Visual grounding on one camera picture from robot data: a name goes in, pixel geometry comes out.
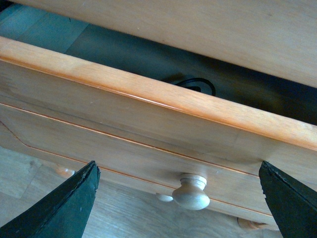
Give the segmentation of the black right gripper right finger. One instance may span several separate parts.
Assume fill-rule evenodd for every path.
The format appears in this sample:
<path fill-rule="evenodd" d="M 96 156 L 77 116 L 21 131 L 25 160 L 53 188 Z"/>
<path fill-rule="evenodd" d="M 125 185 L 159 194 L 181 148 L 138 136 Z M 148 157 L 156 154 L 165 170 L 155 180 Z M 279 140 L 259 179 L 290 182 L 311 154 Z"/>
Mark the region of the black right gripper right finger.
<path fill-rule="evenodd" d="M 259 177 L 265 201 L 284 238 L 317 236 L 317 192 L 263 161 Z"/>

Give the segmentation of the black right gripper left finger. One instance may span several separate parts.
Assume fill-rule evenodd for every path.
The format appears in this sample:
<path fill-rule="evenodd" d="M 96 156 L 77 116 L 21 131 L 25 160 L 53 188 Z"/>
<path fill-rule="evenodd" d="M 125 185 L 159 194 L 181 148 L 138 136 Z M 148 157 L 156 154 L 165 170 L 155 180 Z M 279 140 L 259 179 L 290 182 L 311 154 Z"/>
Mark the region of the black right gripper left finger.
<path fill-rule="evenodd" d="M 91 161 L 1 227 L 2 238 L 80 238 L 96 198 L 100 169 Z"/>

